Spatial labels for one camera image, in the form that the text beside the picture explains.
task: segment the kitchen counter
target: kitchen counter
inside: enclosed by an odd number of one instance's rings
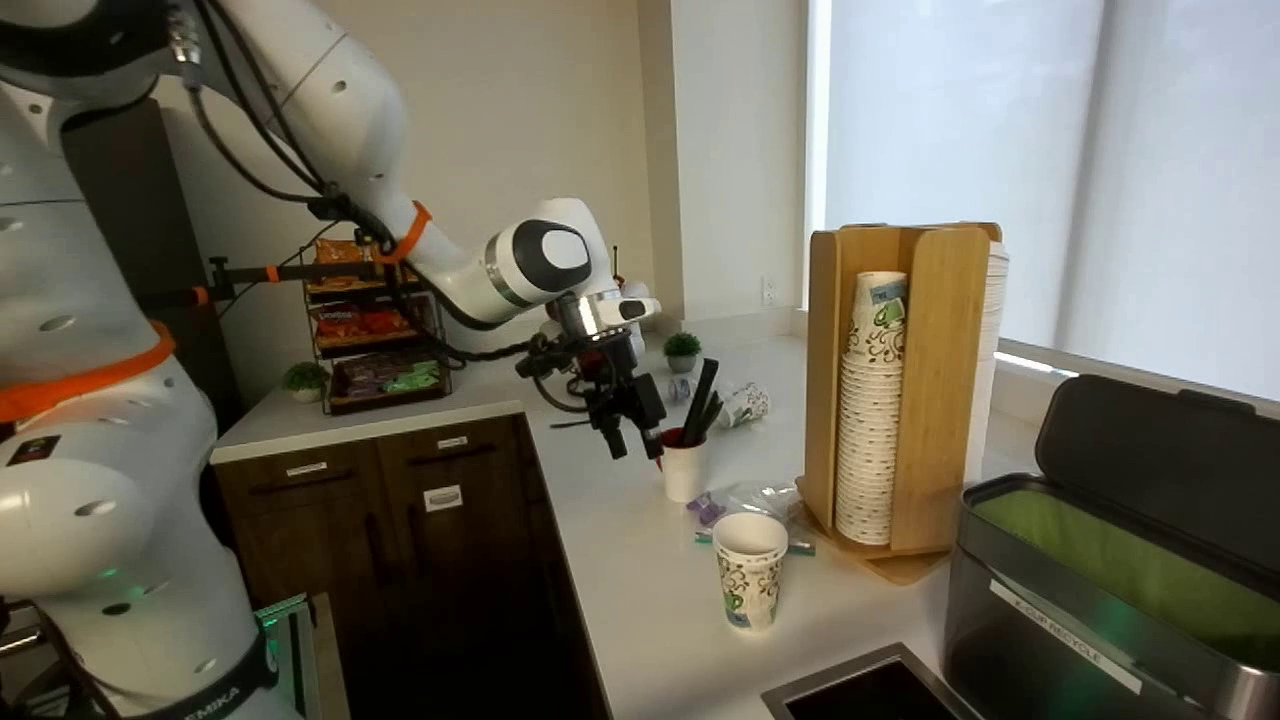
[[[708,488],[793,484],[804,470],[804,342],[770,319],[717,319],[697,332],[722,359],[725,393],[753,379],[771,400],[762,424],[711,432]],[[659,358],[644,369],[659,390],[672,384]],[[818,555],[784,560],[777,630],[732,633],[722,616],[711,550],[697,546],[690,512],[666,499],[659,470],[644,459],[636,427],[627,457],[612,459],[592,427],[553,427],[572,415],[544,406],[508,364],[459,373],[446,400],[355,415],[326,415],[278,393],[213,447],[213,465],[514,411],[528,415],[601,683],[620,720],[770,720],[762,692],[881,645],[908,645],[927,670],[942,663],[950,566],[889,583],[826,540]],[[994,415],[989,447],[998,451],[983,476],[1030,470],[1023,424]]]

